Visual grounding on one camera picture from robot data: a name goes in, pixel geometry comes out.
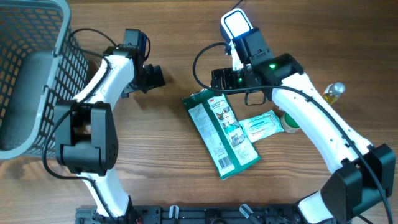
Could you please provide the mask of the green 3M glove package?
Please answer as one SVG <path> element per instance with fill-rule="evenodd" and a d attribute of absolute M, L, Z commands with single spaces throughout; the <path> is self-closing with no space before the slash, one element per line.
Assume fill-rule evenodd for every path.
<path fill-rule="evenodd" d="M 261 160 L 244 134 L 225 94 L 203 90 L 183 104 L 210 153 L 220 179 L 236 175 Z"/>

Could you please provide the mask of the light teal wipes packet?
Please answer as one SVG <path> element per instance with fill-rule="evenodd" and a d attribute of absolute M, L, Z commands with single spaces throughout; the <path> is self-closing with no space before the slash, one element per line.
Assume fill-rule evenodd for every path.
<path fill-rule="evenodd" d="M 284 131 L 279 118 L 272 110 L 252 118 L 241 120 L 239 121 L 239 125 L 251 143 Z"/>

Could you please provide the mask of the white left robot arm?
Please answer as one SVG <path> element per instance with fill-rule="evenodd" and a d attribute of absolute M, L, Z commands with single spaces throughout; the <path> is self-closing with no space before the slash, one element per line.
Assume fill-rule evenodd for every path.
<path fill-rule="evenodd" d="M 147 65 L 150 39 L 139 29 L 126 29 L 99 57 L 101 66 L 84 89 L 55 105 L 55 157 L 69 180 L 82 180 L 93 196 L 92 214 L 77 210 L 77 223 L 140 223 L 141 217 L 124 191 L 115 164 L 118 137 L 113 108 L 130 93 L 147 93 L 165 85 L 160 66 Z"/>

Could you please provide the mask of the yellow liquid Vim bottle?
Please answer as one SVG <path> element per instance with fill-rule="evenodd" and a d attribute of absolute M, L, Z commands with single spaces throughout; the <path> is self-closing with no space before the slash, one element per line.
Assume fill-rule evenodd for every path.
<path fill-rule="evenodd" d="M 338 98 L 345 92 L 346 87 L 344 83 L 336 82 L 327 86 L 322 94 L 322 98 L 329 104 L 332 105 L 338 100 Z"/>

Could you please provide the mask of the red-lidded white cup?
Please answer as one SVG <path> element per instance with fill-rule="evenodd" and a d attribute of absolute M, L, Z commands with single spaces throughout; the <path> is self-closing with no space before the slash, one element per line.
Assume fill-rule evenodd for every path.
<path fill-rule="evenodd" d="M 287 133 L 295 133 L 300 130 L 300 126 L 287 113 L 280 117 L 280 123 L 283 130 Z"/>

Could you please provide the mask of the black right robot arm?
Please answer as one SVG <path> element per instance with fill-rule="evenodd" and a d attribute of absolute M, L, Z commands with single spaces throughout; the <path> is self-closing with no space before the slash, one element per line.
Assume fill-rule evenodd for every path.
<path fill-rule="evenodd" d="M 261 31 L 223 28 L 232 68 L 214 70 L 212 87 L 228 94 L 263 92 L 287 112 L 319 150 L 330 178 L 298 203 L 306 223 L 331 219 L 347 223 L 392 194 L 396 157 L 383 144 L 373 146 L 354 131 L 315 90 L 290 54 L 274 56 Z"/>

